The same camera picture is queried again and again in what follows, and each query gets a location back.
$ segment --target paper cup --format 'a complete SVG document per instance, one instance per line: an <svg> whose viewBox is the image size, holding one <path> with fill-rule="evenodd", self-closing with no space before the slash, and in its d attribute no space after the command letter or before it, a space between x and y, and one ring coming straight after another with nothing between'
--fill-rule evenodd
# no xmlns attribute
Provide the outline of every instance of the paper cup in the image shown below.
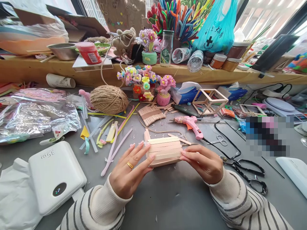
<svg viewBox="0 0 307 230"><path fill-rule="evenodd" d="M189 48L177 48L172 54L172 59L175 64L183 62L191 56L191 50Z"/></svg>
<svg viewBox="0 0 307 230"><path fill-rule="evenodd" d="M75 88L76 82L74 79L69 77L63 77L60 75L49 73L46 76L48 85L51 87L61 87L61 88Z"/></svg>

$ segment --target woman's left hand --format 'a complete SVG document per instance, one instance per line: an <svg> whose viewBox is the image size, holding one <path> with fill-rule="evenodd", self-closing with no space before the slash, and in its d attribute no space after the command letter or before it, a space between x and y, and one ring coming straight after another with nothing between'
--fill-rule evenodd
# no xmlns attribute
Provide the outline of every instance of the woman's left hand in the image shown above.
<svg viewBox="0 0 307 230"><path fill-rule="evenodd" d="M135 144L131 145L130 148L124 153L119 159L116 167L113 169L110 175L110 185L114 192L123 199L129 199L134 194L138 185L141 183L144 176L152 171L149 165L154 160L154 156L151 155L133 170L129 167L127 162L132 166L136 166L139 160L147 153L150 148L150 144L144 147L142 141L136 148Z"/></svg>

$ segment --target glass jar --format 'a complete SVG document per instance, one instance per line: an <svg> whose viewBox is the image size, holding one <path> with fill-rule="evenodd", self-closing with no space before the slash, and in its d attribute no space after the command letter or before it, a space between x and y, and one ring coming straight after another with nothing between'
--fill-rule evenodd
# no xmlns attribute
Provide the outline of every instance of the glass jar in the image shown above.
<svg viewBox="0 0 307 230"><path fill-rule="evenodd" d="M161 56L160 56L160 65L163 67L169 67L170 62L172 61L173 53L173 36L174 31L164 30L163 39L161 43Z"/></svg>

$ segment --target pink vase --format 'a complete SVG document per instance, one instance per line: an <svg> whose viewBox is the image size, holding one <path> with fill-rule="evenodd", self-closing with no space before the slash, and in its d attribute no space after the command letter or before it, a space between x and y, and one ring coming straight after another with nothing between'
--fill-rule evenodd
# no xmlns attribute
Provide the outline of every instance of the pink vase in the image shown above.
<svg viewBox="0 0 307 230"><path fill-rule="evenodd" d="M160 106L166 106L169 104L169 100L170 100L170 94L162 94L162 93L158 93L157 95L157 103Z"/></svg>

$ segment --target hot glue gun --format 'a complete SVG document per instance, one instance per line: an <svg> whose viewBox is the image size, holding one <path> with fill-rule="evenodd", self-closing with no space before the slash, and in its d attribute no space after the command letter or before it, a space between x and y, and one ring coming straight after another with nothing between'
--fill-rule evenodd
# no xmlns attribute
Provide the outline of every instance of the hot glue gun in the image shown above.
<svg viewBox="0 0 307 230"><path fill-rule="evenodd" d="M197 121L197 118L195 116L182 116L182 117L175 117L172 119L172 121L180 124L186 124L188 127L188 130L193 129L193 132L195 133L196 139L201 140L204 138L204 135L202 134L201 130L198 128L198 126L195 124Z"/></svg>

